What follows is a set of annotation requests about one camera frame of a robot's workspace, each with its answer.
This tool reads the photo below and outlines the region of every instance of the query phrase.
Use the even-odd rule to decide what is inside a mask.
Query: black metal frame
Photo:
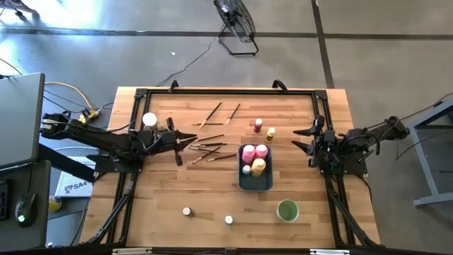
[[[274,89],[178,89],[177,81],[173,81],[171,89],[137,89],[134,97],[134,106],[132,108],[131,121],[137,119],[139,112],[139,103],[142,98],[145,99],[143,114],[149,112],[151,105],[151,96],[153,94],[238,94],[238,95],[285,95],[285,96],[310,96],[313,104],[314,115],[321,114],[319,111],[319,101],[321,100],[324,115],[326,117],[326,125],[329,130],[333,129],[333,123],[331,119],[331,112],[328,105],[328,97],[326,90],[294,90],[290,91],[286,86],[279,80],[275,80],[273,83]],[[140,121],[140,128],[144,127],[144,124]],[[129,231],[130,217],[132,212],[132,204],[134,201],[135,185],[137,182],[138,174],[131,174],[131,183],[128,189],[123,193],[125,186],[126,173],[120,173],[117,190],[115,194],[113,212],[105,222],[101,230],[108,230],[107,239],[105,244],[100,244],[101,236],[95,236],[95,242],[80,244],[78,246],[64,246],[55,247],[52,249],[35,249],[35,254],[111,254],[113,249],[126,248],[127,234]],[[325,254],[323,251],[327,251],[329,254],[347,254],[342,249],[347,251],[349,254],[366,254],[366,255],[378,255],[378,254],[406,254],[406,255],[421,255],[421,254],[434,254],[426,253],[421,251],[407,251],[400,249],[388,249],[384,246],[376,246],[374,242],[369,242],[369,246],[357,246],[355,245],[354,232],[361,231],[360,227],[354,221],[352,215],[349,213],[348,201],[346,198],[345,185],[343,179],[339,176],[338,178],[338,193],[333,189],[333,183],[331,177],[324,175],[326,180],[326,195],[328,199],[329,210],[331,213],[331,223],[333,230],[333,238],[335,241],[334,249],[256,249],[256,248],[212,248],[212,247],[144,247],[144,252],[152,252],[157,254],[196,254],[205,251],[224,252],[226,255],[233,254]],[[113,242],[116,229],[116,217],[120,208],[126,206],[125,216],[122,225],[122,231],[118,242]],[[348,242],[345,243],[340,234],[340,228],[338,224],[338,217],[336,208],[342,212],[345,216],[345,226]],[[28,254],[27,251],[14,251],[12,254]]]
[[[220,39],[220,36],[224,33],[225,29],[227,29],[226,25],[224,24],[219,35],[217,36],[217,40],[219,41],[220,45],[222,45],[225,50],[228,52],[228,54],[232,55],[232,56],[245,56],[245,55],[253,55],[255,56],[256,53],[258,53],[258,51],[260,51],[260,49],[258,49],[258,46],[256,45],[256,42],[255,42],[255,38],[250,38],[253,45],[255,45],[255,49],[256,51],[255,52],[240,52],[240,53],[234,53],[232,52],[225,44],[224,42],[222,42],[222,39]]]

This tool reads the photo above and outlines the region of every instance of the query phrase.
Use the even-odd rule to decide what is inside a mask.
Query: paint bottle
[[[233,221],[234,221],[234,220],[233,220],[233,217],[232,217],[232,216],[228,215],[228,216],[225,217],[225,224],[227,224],[227,225],[232,225],[232,224],[233,224]]]
[[[262,126],[263,126],[263,120],[261,120],[260,118],[256,119],[255,126],[253,127],[253,131],[260,132]]]
[[[264,161],[264,159],[255,159],[253,161],[251,175],[253,177],[259,177],[263,173],[265,168],[266,168],[266,161]]]
[[[55,213],[62,207],[62,199],[49,195],[49,212]]]
[[[255,147],[253,145],[245,146],[242,151],[243,163],[247,165],[252,165],[254,158],[255,158]]]
[[[268,147],[264,144],[260,144],[256,147],[255,158],[264,159],[268,155]]]
[[[268,142],[270,142],[274,138],[274,135],[275,135],[275,128],[273,128],[273,127],[269,128],[268,133],[266,135],[266,140]]]
[[[242,168],[242,173],[245,174],[245,175],[248,175],[251,171],[251,167],[249,165],[245,165],[243,166]]]
[[[192,217],[193,216],[193,210],[190,209],[190,208],[184,208],[183,209],[183,214],[184,214],[184,216]]]

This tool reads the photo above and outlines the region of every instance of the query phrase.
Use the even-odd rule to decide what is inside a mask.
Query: wooden tabletop
[[[110,128],[130,121],[135,89],[118,88]],[[342,89],[327,92],[333,127],[337,134],[346,132],[353,127],[346,92]],[[201,130],[192,125],[201,123],[219,102],[222,104],[209,123],[225,123],[241,103],[228,125],[206,125]],[[190,164],[202,154],[186,149],[181,153],[183,166],[176,166],[174,152],[148,157],[135,191],[129,247],[334,247],[324,179],[316,169],[307,166],[308,157],[291,143],[291,140],[310,142],[310,138],[292,133],[311,127],[314,114],[308,96],[155,94],[151,97],[150,111],[162,123],[172,117],[177,129],[196,133],[199,138],[225,134],[206,141],[229,143],[215,157],[235,153],[242,144],[271,146],[273,187],[260,193],[239,188],[235,157]],[[253,132],[256,118],[263,119],[261,134]],[[276,129],[276,135],[266,142],[269,127]],[[117,179],[118,174],[111,173],[95,183],[82,242],[96,233],[112,210]],[[350,212],[369,237],[379,243],[366,185],[356,176],[345,176],[344,182]],[[284,199],[296,201],[299,206],[300,215],[294,222],[281,222],[276,216],[277,204]],[[185,207],[192,208],[195,215],[184,216]],[[231,226],[224,223],[227,215],[234,218]],[[122,218],[120,214],[117,235]],[[345,240],[341,216],[339,221]]]

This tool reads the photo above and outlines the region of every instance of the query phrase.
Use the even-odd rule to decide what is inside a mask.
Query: yellow paint bottle
[[[259,177],[266,168],[266,161],[264,159],[255,159],[252,164],[251,174],[253,177]]]

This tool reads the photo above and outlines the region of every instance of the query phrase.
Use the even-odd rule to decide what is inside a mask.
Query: floor fan
[[[230,55],[256,55],[259,49],[255,42],[255,25],[250,16],[250,13],[247,11],[246,6],[241,0],[214,0],[214,5],[219,12],[220,18],[222,18],[224,25],[222,27],[221,33],[217,37],[219,43],[228,51]],[[238,38],[243,43],[253,43],[255,45],[255,52],[232,52],[220,39],[220,35],[229,29],[236,38]]]

